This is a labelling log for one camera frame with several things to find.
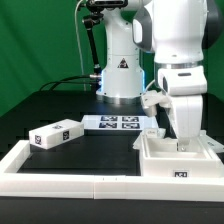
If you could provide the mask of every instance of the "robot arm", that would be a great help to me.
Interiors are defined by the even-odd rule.
[[[133,22],[134,42],[155,52],[155,84],[162,90],[143,94],[143,108],[149,114],[156,102],[166,109],[179,151],[192,150],[190,140],[200,134],[201,94],[207,91],[201,65],[207,13],[206,0],[152,0]]]

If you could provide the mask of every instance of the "green wall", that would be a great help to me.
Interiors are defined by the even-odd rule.
[[[223,0],[216,0],[224,14]],[[76,0],[0,0],[0,116],[43,84],[81,75],[74,25]],[[92,72],[86,31],[79,12],[85,73]],[[99,60],[106,63],[103,24],[94,28]],[[205,51],[209,92],[224,100],[224,33]],[[153,77],[153,57],[143,55],[146,80]],[[63,85],[60,89],[83,89]]]

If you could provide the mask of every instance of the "metal base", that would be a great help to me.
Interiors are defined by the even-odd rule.
[[[119,97],[108,97],[106,95],[96,94],[96,98],[99,101],[112,103],[112,104],[139,104],[140,96],[134,98],[119,98]]]

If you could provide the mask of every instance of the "white border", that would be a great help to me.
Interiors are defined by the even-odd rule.
[[[0,162],[0,196],[224,201],[224,178],[152,178],[16,173],[30,156],[19,141]]]

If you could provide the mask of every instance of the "white box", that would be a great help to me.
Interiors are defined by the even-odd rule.
[[[84,125],[69,119],[29,131],[30,144],[43,149],[50,149],[82,135]]]

